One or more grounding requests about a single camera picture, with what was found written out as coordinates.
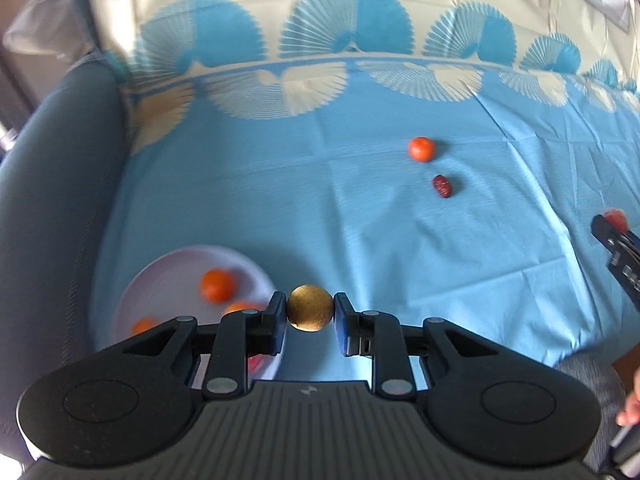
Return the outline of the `person's right hand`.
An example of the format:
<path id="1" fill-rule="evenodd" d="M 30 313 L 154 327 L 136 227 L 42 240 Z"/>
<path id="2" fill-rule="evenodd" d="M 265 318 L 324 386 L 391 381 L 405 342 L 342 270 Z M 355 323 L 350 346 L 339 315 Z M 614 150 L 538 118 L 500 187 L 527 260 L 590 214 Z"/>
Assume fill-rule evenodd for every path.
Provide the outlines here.
<path id="1" fill-rule="evenodd" d="M 634 372 L 631 392 L 626 397 L 624 408 L 616 416 L 620 427 L 634 426 L 640 422 L 640 368 Z"/>

